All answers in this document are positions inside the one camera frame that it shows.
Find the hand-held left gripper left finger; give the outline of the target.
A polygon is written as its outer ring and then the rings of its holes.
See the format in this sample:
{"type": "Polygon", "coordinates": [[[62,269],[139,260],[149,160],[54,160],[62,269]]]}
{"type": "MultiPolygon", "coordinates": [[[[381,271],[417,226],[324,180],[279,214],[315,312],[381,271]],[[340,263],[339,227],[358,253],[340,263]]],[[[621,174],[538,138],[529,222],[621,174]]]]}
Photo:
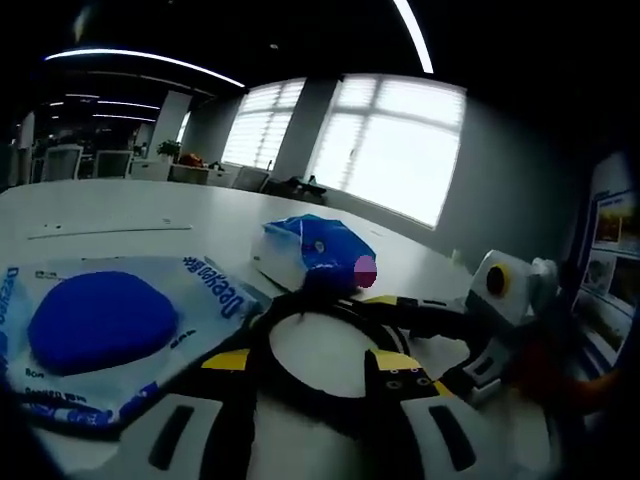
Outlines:
{"type": "Polygon", "coordinates": [[[255,438],[250,350],[197,362],[122,433],[120,479],[245,479],[255,438]]]}

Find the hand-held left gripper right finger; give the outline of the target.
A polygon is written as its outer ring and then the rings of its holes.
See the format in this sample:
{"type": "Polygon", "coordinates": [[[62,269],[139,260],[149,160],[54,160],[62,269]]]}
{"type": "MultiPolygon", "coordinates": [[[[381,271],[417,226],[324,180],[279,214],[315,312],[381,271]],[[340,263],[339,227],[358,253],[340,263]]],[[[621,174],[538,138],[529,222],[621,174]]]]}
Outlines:
{"type": "Polygon", "coordinates": [[[379,479],[506,479],[493,426],[414,358],[365,353],[363,442],[379,479]]]}

